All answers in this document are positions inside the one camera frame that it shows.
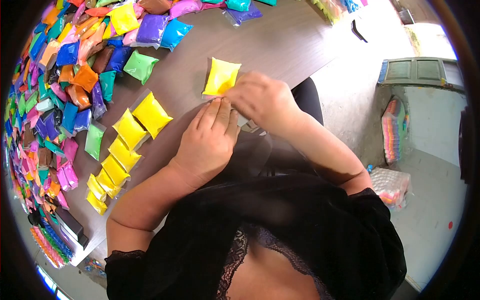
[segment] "finger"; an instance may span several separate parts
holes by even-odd
[[[188,125],[188,130],[196,130],[198,128],[198,124],[200,123],[200,120],[202,119],[202,116],[204,115],[205,111],[207,108],[210,106],[210,102],[206,103],[197,113],[195,118],[190,122],[190,125]]]
[[[222,100],[221,98],[213,99],[213,101],[205,111],[204,115],[200,119],[200,123],[198,124],[198,130],[212,129],[212,125],[216,119],[216,114],[220,109],[221,100]]]
[[[230,100],[223,98],[220,103],[220,108],[216,114],[215,122],[212,125],[212,131],[219,134],[224,134],[228,127],[228,121],[230,120]]]
[[[230,120],[228,121],[228,127],[225,131],[225,135],[230,137],[234,144],[237,142],[238,130],[237,123],[239,121],[239,113],[236,110],[230,112]]]

